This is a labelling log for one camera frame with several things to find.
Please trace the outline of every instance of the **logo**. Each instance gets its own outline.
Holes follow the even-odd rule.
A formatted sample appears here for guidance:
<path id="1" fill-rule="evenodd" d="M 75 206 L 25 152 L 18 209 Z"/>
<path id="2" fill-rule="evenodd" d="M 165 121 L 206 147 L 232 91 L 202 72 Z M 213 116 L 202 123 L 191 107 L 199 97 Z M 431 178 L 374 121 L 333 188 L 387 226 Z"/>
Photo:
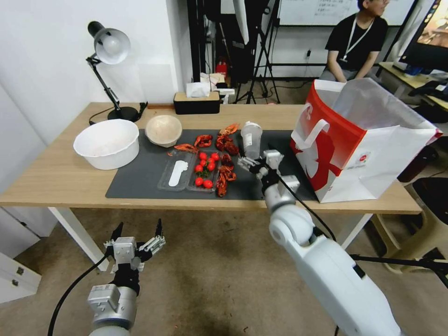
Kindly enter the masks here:
<path id="1" fill-rule="evenodd" d="M 365 163 L 365 162 L 367 161 L 367 158 L 368 158 L 368 154 L 362 154 L 362 155 L 359 157 L 359 162 L 360 162 L 360 163 Z"/>

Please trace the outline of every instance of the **beige bowl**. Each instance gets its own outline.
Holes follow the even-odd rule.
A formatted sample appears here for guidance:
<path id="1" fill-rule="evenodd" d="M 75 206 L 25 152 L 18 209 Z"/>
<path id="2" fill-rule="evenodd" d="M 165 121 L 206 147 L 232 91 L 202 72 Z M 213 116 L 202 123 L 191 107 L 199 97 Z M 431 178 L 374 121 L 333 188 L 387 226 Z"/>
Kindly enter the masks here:
<path id="1" fill-rule="evenodd" d="M 182 124 L 171 115 L 159 115 L 148 121 L 145 134 L 153 144 L 168 148 L 174 146 L 181 137 Z"/>

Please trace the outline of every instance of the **whiteboard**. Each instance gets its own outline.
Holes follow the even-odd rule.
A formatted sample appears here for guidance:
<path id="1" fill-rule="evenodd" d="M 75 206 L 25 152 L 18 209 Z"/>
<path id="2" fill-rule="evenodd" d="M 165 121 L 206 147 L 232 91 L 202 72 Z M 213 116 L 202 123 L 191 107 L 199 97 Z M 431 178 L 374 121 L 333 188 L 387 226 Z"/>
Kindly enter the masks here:
<path id="1" fill-rule="evenodd" d="M 384 18 L 389 26 L 401 26 L 414 0 L 391 0 Z M 359 11 L 357 0 L 281 0 L 282 26 L 335 26 Z"/>

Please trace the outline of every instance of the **plastic cup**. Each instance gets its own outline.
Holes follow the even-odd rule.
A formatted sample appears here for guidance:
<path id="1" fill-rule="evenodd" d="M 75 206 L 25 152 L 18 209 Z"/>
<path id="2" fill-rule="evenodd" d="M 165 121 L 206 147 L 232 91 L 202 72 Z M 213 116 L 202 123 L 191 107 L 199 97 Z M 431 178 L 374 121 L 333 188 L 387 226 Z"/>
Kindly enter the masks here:
<path id="1" fill-rule="evenodd" d="M 247 121 L 241 129 L 241 137 L 243 138 L 244 155 L 250 159 L 258 159 L 260 157 L 260 142 L 263 130 L 260 125 Z"/>

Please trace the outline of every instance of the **computer screen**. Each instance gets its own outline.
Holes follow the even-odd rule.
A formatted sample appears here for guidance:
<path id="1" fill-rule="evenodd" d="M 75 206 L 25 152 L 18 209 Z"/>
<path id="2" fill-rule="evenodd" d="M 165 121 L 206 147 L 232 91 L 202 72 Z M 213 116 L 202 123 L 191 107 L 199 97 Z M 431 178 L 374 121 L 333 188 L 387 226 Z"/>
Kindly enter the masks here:
<path id="1" fill-rule="evenodd" d="M 400 61 L 448 71 L 448 0 L 434 1 Z"/>

